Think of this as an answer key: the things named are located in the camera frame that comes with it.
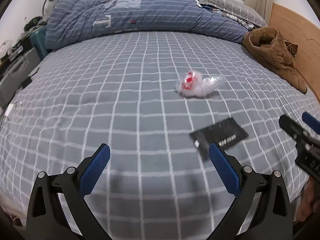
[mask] pillow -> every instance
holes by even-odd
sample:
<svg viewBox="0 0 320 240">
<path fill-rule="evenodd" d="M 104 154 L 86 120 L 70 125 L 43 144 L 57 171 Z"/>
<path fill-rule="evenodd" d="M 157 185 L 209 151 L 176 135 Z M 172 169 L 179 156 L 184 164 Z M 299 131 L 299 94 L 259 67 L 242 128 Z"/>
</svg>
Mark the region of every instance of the pillow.
<svg viewBox="0 0 320 240">
<path fill-rule="evenodd" d="M 127 31 L 185 31 L 242 43 L 236 21 L 194 0 L 58 0 L 49 17 L 47 49 Z"/>
<path fill-rule="evenodd" d="M 254 9 L 235 0 L 199 0 L 199 2 L 200 4 L 215 6 L 259 27 L 267 26 L 265 20 Z"/>
</svg>

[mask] metal screw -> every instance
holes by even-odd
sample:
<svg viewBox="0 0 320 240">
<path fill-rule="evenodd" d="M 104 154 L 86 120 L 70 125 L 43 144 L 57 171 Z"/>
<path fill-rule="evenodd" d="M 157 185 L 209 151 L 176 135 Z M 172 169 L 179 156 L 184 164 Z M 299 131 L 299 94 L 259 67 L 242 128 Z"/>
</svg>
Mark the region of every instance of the metal screw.
<svg viewBox="0 0 320 240">
<path fill-rule="evenodd" d="M 311 149 L 311 146 L 309 144 L 306 143 L 306 145 L 304 146 L 306 148 L 307 151 L 309 151 Z"/>
<path fill-rule="evenodd" d="M 251 173 L 252 172 L 252 168 L 250 166 L 244 166 L 244 171 L 247 173 Z"/>
<path fill-rule="evenodd" d="M 44 176 L 45 176 L 44 171 L 39 172 L 39 174 L 38 174 L 38 177 L 39 177 L 39 178 L 43 178 Z"/>
<path fill-rule="evenodd" d="M 281 172 L 280 171 L 275 171 L 275 176 L 278 177 L 278 178 L 281 177 Z"/>
<path fill-rule="evenodd" d="M 68 174 L 72 174 L 72 173 L 74 173 L 76 171 L 76 169 L 74 168 L 74 167 L 69 167 L 68 169 L 67 169 L 67 173 Z"/>
<path fill-rule="evenodd" d="M 200 143 L 198 140 L 195 140 L 195 142 L 193 144 L 195 145 L 196 148 L 199 148 Z"/>
</svg>

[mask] gray checkered pillowcase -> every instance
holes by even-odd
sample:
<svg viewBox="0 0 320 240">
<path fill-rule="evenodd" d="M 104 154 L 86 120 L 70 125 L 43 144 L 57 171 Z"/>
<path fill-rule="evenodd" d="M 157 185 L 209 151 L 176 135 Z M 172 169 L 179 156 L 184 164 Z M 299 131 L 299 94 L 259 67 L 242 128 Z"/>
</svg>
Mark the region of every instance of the gray checkered pillowcase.
<svg viewBox="0 0 320 240">
<path fill-rule="evenodd" d="M 265 20 L 254 9 L 235 0 L 199 0 L 199 2 L 215 6 L 259 27 L 267 26 Z"/>
</svg>

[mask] brown jacket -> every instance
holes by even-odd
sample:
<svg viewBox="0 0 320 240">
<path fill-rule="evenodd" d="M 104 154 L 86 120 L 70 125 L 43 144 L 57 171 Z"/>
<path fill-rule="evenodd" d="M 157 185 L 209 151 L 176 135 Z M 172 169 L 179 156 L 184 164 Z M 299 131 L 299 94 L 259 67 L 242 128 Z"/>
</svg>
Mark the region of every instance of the brown jacket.
<svg viewBox="0 0 320 240">
<path fill-rule="evenodd" d="M 276 28 L 263 27 L 252 30 L 244 35 L 242 45 L 265 68 L 287 80 L 302 93 L 307 92 L 303 77 L 294 67 L 293 56 Z"/>
</svg>

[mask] white grid pattern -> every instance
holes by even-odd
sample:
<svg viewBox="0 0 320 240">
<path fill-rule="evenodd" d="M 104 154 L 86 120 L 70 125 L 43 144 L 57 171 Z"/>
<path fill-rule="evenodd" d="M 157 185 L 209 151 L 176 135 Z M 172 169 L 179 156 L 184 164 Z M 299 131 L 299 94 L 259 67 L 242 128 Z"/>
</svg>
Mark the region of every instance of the white grid pattern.
<svg viewBox="0 0 320 240">
<path fill-rule="evenodd" d="M 278 118 L 288 113 L 302 124 L 304 111 L 319 118 L 315 96 L 302 95 L 238 44 L 126 33 L 66 47 L 41 64 L 0 133 L 0 187 L 24 211 L 39 171 L 77 166 L 104 142 L 111 160 L 86 201 L 114 239 L 206 239 L 233 198 L 188 134 L 229 116 L 249 138 L 228 154 L 257 172 L 280 170 L 290 199 L 307 179 Z M 189 69 L 226 82 L 210 98 L 181 98 L 174 86 Z"/>
</svg>

